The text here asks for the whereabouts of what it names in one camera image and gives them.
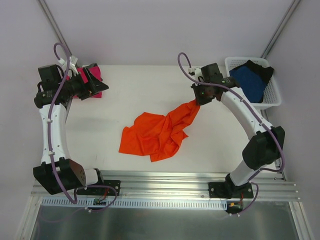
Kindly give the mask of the orange t shirt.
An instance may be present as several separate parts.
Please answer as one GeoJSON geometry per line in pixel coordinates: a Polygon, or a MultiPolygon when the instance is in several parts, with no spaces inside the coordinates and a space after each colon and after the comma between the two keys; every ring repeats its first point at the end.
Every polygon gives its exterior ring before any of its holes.
{"type": "Polygon", "coordinates": [[[196,100],[192,100],[167,115],[143,112],[132,126],[124,127],[118,151],[149,156],[152,163],[173,157],[188,137],[184,129],[193,123],[199,110],[196,100]]]}

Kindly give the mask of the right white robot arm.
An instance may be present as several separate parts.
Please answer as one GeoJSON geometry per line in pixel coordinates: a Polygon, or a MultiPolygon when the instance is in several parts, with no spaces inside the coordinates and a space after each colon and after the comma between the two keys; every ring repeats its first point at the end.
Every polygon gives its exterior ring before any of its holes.
{"type": "Polygon", "coordinates": [[[231,199],[243,193],[261,171],[283,157],[285,131],[274,127],[250,103],[233,76],[223,77],[216,63],[203,67],[189,67],[194,82],[196,103],[200,106],[216,99],[225,105],[243,127],[249,142],[242,151],[242,161],[227,174],[224,182],[213,188],[219,198],[231,199]]]}

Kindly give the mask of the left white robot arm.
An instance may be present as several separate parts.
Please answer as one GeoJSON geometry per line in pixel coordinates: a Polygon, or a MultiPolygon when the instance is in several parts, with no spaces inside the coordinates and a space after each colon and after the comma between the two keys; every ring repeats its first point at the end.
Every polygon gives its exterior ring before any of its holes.
{"type": "Polygon", "coordinates": [[[66,120],[73,98],[101,98],[109,89],[103,83],[96,63],[78,68],[63,81],[62,68],[57,64],[38,68],[41,81],[34,103],[39,110],[43,129],[43,152],[33,176],[51,195],[87,186],[93,194],[104,191],[105,182],[97,168],[84,169],[71,158],[67,146],[66,120]]]}

